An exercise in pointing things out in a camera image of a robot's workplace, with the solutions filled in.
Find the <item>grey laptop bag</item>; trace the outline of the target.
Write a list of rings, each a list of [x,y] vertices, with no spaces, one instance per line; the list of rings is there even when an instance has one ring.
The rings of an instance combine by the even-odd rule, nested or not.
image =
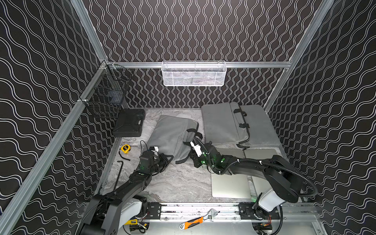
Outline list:
[[[240,117],[239,131],[244,131],[239,148],[279,147],[281,142],[270,118],[260,105],[240,106],[236,109]]]
[[[247,113],[236,102],[207,104],[201,107],[205,138],[213,145],[243,147],[250,139]]]
[[[189,158],[193,138],[203,139],[198,127],[199,123],[189,118],[161,115],[147,145],[157,147],[160,154],[172,155],[176,164],[183,164]]]

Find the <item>silver laptop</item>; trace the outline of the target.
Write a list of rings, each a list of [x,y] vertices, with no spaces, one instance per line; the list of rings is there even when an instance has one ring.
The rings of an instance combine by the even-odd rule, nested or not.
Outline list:
[[[273,155],[282,156],[281,152],[276,149],[247,149],[244,151],[245,157],[247,159],[270,159]],[[257,177],[256,175],[251,175],[251,179],[255,188],[256,196],[261,193],[265,193],[272,189],[270,183],[264,178]]]
[[[251,199],[249,181],[243,174],[212,174],[211,193],[214,198]]]

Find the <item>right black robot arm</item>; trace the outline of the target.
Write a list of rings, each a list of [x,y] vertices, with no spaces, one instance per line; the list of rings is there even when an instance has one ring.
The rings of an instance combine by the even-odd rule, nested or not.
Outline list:
[[[270,184],[271,189],[259,194],[252,206],[258,218],[285,202],[297,203],[300,197],[318,194],[315,184],[282,156],[273,155],[269,159],[257,160],[223,155],[211,143],[204,144],[197,138],[186,145],[191,147],[189,157],[196,168],[206,165],[209,172],[216,175],[253,175]]]

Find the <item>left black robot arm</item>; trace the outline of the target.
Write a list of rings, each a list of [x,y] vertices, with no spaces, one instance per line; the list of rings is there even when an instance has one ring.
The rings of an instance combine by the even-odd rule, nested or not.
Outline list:
[[[115,235],[132,215],[121,220],[121,212],[151,182],[152,176],[163,172],[174,156],[159,154],[155,148],[144,151],[137,168],[123,185],[105,195],[96,194],[90,201],[77,229],[77,235]]]

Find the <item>yellow tape measure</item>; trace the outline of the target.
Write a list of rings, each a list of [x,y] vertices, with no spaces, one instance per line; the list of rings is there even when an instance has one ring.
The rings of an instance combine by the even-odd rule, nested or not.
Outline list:
[[[120,148],[120,151],[123,152],[124,154],[128,154],[130,150],[131,150],[131,146],[130,145],[123,145]]]

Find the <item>black hex key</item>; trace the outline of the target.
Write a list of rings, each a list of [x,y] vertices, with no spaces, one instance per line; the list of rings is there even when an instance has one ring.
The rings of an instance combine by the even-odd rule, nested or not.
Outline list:
[[[117,161],[117,163],[120,164],[120,167],[119,167],[119,171],[117,173],[117,178],[116,178],[116,181],[114,183],[114,188],[113,188],[113,191],[115,191],[117,189],[117,185],[118,185],[118,182],[119,182],[119,178],[121,176],[121,172],[122,172],[122,168],[123,168],[123,165],[124,165],[124,161]]]

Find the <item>black plastic tool case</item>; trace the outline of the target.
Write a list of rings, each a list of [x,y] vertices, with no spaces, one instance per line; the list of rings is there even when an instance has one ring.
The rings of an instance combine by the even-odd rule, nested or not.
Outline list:
[[[122,109],[112,131],[117,138],[140,137],[146,117],[144,109]]]

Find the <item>orange adjustable wrench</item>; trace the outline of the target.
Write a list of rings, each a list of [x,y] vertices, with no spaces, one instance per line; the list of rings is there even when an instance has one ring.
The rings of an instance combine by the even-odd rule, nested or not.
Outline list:
[[[219,211],[217,211],[215,209],[210,209],[205,216],[186,221],[186,222],[180,224],[179,228],[180,228],[180,230],[186,230],[186,229],[189,229],[189,228],[194,227],[196,225],[199,225],[206,220],[213,221],[213,218],[216,217],[218,214],[219,214]]]

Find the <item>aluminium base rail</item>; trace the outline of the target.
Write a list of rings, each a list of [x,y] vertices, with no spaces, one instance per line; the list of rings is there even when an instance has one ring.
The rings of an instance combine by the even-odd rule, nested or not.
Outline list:
[[[203,217],[211,209],[218,211],[213,222],[267,222],[279,221],[281,218],[288,222],[311,222],[318,218],[318,212],[311,203],[285,203],[282,211],[276,207],[271,212],[256,215],[251,202],[149,202],[146,217],[141,221],[185,222]]]

